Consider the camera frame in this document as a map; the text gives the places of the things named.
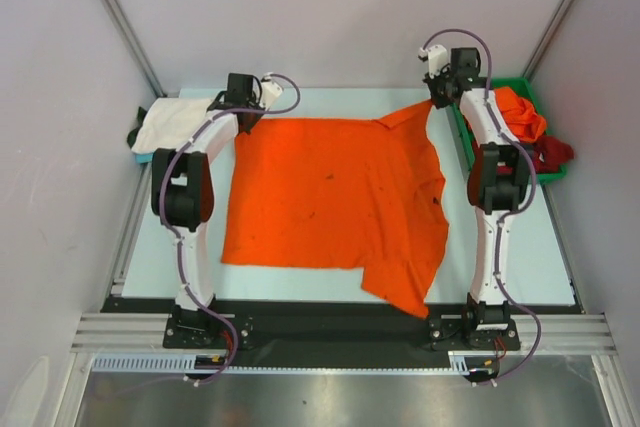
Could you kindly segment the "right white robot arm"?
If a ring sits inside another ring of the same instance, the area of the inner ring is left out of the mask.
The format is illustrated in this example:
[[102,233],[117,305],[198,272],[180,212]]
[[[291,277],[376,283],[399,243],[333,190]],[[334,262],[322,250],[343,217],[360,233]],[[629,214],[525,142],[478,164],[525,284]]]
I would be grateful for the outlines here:
[[455,105],[477,144],[467,181],[467,198],[476,213],[476,267],[458,335],[472,349],[489,349],[516,337],[506,291],[508,244],[515,217],[535,196],[533,148],[510,130],[491,81],[480,76],[475,48],[424,47],[423,82],[435,107]]

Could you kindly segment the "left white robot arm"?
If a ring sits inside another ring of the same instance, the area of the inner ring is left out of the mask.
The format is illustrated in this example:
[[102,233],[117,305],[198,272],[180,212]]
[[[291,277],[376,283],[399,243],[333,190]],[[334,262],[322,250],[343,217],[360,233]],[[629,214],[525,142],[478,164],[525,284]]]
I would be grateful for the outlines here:
[[282,87],[272,77],[231,73],[175,147],[160,147],[152,158],[151,208],[173,236],[179,290],[170,314],[170,330],[186,332],[197,345],[214,344],[221,322],[206,312],[215,299],[206,231],[215,207],[210,164],[241,133],[249,133],[273,104]]

